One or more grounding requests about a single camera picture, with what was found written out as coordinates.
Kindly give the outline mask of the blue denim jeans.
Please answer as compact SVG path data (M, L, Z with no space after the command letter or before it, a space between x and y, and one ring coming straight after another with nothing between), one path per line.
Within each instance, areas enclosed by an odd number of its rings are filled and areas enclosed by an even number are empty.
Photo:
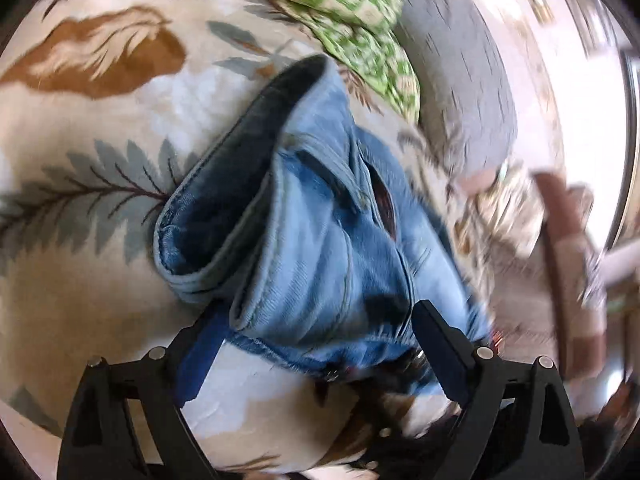
M405 370L422 300L469 340L490 335L442 220L356 125L321 54L207 150L158 216L153 254L183 301L227 311L236 346L319 379Z

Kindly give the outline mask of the brown striped headboard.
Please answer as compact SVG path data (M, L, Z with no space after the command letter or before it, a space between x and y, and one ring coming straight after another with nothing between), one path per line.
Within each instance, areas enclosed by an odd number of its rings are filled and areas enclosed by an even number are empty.
M533 174L544 202L546 255L558 314L559 369L571 382L597 376L606 358L606 290L601 254L586 232L589 193L554 172Z

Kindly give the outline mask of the cream crumpled pillow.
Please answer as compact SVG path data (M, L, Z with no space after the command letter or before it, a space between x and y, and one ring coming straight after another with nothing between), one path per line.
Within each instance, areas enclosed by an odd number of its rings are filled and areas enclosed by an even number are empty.
M475 196L474 205L493 240L510 247L518 258L532 254L544 221L544 202L521 160L505 162L494 183Z

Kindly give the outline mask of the grey pillow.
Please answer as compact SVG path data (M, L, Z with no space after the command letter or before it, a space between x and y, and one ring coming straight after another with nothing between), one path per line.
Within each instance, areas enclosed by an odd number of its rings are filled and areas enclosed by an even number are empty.
M405 0L394 33L420 84L419 125L454 178L498 169L518 118L498 47L473 0Z

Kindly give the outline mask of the green patterned cloth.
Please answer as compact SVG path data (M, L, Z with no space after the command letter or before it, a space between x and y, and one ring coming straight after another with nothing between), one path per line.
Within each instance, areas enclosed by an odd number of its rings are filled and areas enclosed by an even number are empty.
M405 0L273 1L403 118L418 120L418 77L394 34Z

